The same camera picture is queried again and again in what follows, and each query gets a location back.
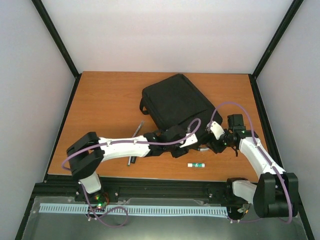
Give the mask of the black student bag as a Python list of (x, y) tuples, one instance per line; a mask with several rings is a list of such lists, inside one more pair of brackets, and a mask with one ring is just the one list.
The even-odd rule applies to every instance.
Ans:
[(201, 125), (195, 133), (198, 142), (193, 148), (210, 141), (207, 125), (216, 108), (183, 74), (175, 74), (145, 87), (139, 109), (142, 114), (150, 115), (162, 132), (173, 126), (186, 131), (191, 121), (199, 118)]

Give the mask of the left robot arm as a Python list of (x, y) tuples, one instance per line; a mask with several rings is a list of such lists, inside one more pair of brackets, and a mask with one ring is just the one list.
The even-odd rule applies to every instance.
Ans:
[(103, 198), (104, 188), (97, 168), (103, 162), (128, 157), (156, 157), (171, 152), (177, 158), (189, 151), (198, 139), (195, 131), (174, 126), (165, 132), (147, 132), (131, 138), (98, 137), (89, 132), (67, 150), (61, 167), (71, 172), (72, 178), (86, 191), (92, 201)]

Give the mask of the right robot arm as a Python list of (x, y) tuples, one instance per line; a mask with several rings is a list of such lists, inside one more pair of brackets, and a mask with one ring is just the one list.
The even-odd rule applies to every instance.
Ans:
[(258, 177), (257, 183), (244, 177), (228, 178), (224, 195), (230, 204), (251, 204), (260, 218), (287, 218), (290, 222), (298, 214), (298, 177), (272, 159), (255, 132), (225, 131), (220, 136), (210, 133), (207, 146), (216, 154), (227, 147), (241, 152)]

